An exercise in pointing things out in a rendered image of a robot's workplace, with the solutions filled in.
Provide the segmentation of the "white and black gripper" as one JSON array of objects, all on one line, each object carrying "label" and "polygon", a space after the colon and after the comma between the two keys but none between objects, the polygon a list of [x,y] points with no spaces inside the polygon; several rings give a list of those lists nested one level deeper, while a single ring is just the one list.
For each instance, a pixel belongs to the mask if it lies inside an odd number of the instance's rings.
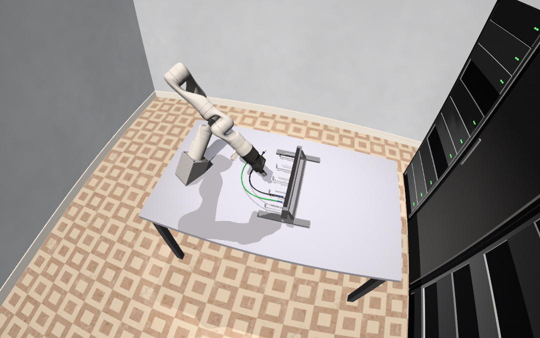
[{"label": "white and black gripper", "polygon": [[266,159],[260,155],[259,152],[254,148],[254,145],[252,145],[246,139],[239,148],[234,149],[230,159],[235,161],[238,156],[243,158],[246,163],[250,164],[255,172],[259,172],[259,174],[261,174],[263,177],[267,176],[267,172],[263,170]]}]

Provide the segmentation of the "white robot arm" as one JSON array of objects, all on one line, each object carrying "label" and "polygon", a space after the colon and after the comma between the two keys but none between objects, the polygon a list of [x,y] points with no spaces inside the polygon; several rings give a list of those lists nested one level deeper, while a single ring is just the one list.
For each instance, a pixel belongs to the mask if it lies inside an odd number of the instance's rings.
[{"label": "white robot arm", "polygon": [[[226,134],[233,126],[231,117],[217,109],[211,103],[195,81],[188,68],[181,62],[174,65],[164,75],[165,81],[183,99],[190,103],[208,121],[207,125],[198,127],[194,140],[190,145],[188,155],[194,160],[202,160],[211,139],[212,134],[226,141],[233,149],[238,149],[245,142],[245,138],[239,131]],[[181,85],[186,82],[186,90]]]}]

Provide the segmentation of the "dark grey rack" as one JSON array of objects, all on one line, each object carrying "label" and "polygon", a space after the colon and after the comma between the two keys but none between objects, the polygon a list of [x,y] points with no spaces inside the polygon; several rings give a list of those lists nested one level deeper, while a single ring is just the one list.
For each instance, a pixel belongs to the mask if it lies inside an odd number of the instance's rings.
[{"label": "dark grey rack", "polygon": [[[274,180],[273,176],[272,176],[273,181],[278,181],[278,182],[288,184],[288,186],[286,188],[286,192],[274,190],[274,191],[277,191],[277,192],[286,193],[286,195],[284,196],[284,195],[270,193],[270,189],[268,191],[269,194],[278,195],[278,196],[281,196],[282,198],[284,198],[284,201],[280,201],[283,204],[283,207],[278,206],[278,207],[281,207],[282,210],[266,207],[266,203],[264,204],[265,208],[281,211],[281,215],[273,213],[273,212],[267,212],[267,211],[258,210],[257,217],[309,228],[310,221],[295,218],[295,212],[296,212],[296,208],[297,208],[297,203],[298,203],[298,198],[299,198],[299,193],[300,193],[300,187],[301,187],[301,184],[302,184],[302,179],[303,179],[303,173],[304,173],[306,160],[316,162],[316,163],[320,163],[320,157],[315,157],[315,156],[304,154],[304,152],[302,150],[302,146],[299,146],[299,145],[297,145],[297,147],[296,147],[296,152],[277,149],[276,154],[279,155],[279,157],[287,158],[287,159],[291,159],[291,158],[288,158],[288,157],[292,157],[292,160],[294,160],[293,165],[288,166],[288,167],[292,167],[292,170],[279,168],[279,167],[277,167],[277,164],[276,164],[276,168],[278,168],[278,169],[291,171],[290,178],[279,177],[279,178],[282,178],[282,179],[285,179],[285,180],[289,180],[289,182]],[[300,154],[301,154],[301,156],[300,156]],[[283,156],[287,156],[287,157],[283,157]],[[289,212],[289,206],[290,206],[292,193],[293,193],[293,190],[294,190],[294,184],[295,184],[295,179],[296,179],[300,159],[303,160],[303,165],[302,165],[298,190],[297,190],[297,194],[296,194],[294,210],[293,210],[293,213],[291,215],[291,213]]]}]

